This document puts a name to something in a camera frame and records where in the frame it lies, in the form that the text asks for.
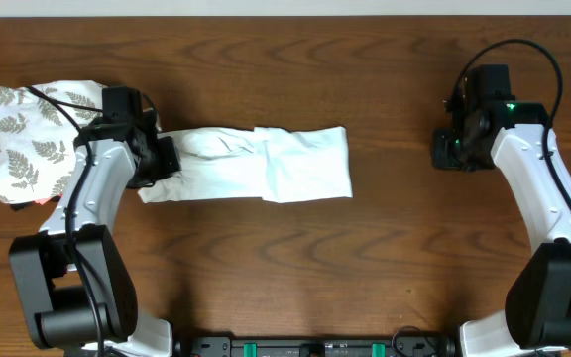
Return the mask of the white t-shirt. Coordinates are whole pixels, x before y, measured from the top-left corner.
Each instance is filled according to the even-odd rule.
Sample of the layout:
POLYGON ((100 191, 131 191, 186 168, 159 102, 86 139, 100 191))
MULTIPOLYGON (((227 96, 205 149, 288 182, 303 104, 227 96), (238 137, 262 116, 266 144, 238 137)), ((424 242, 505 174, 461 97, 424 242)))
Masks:
POLYGON ((145 203, 260 198, 292 203, 353 196, 346 129, 222 127, 168 132, 180 170, 142 188, 145 203))

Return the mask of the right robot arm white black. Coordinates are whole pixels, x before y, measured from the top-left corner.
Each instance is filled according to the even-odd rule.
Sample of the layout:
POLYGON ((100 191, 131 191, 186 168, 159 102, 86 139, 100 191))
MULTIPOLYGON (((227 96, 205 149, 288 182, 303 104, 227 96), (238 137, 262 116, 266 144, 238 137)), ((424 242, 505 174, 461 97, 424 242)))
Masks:
POLYGON ((505 307, 459 328, 464 356, 524 356, 571 349, 571 176, 544 109, 475 110, 433 133, 441 170, 497 169, 523 218, 532 256, 505 307))

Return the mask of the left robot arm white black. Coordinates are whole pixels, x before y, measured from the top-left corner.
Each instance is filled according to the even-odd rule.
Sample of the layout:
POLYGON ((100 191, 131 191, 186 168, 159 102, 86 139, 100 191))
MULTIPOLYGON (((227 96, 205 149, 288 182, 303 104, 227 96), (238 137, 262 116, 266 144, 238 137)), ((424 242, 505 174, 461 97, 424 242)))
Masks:
POLYGON ((9 249, 30 338, 76 356, 171 356, 171 324, 139 309, 112 238, 123 192, 141 173, 179 168, 172 138, 137 134, 74 141, 75 168, 38 233, 9 249))

